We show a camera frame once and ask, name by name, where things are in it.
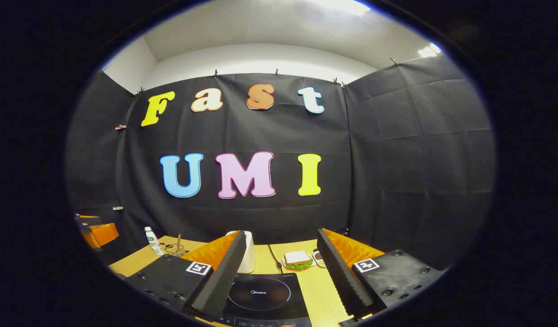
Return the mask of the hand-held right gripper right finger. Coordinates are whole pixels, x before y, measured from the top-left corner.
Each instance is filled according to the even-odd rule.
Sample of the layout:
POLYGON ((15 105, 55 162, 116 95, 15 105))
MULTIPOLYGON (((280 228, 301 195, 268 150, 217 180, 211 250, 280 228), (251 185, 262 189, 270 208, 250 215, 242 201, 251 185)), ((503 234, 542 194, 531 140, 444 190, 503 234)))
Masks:
POLYGON ((317 248, 350 316, 342 327, 398 308, 445 274, 404 250, 384 253, 326 228, 317 231, 317 248))

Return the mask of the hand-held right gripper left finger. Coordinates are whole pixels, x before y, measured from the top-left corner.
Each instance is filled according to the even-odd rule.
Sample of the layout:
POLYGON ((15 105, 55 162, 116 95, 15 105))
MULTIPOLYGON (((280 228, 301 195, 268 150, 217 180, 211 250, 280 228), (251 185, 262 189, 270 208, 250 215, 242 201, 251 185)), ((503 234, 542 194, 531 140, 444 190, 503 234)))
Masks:
POLYGON ((153 302, 207 321, 219 319, 246 251, 246 234, 235 231, 190 251, 166 254, 124 279, 153 302))

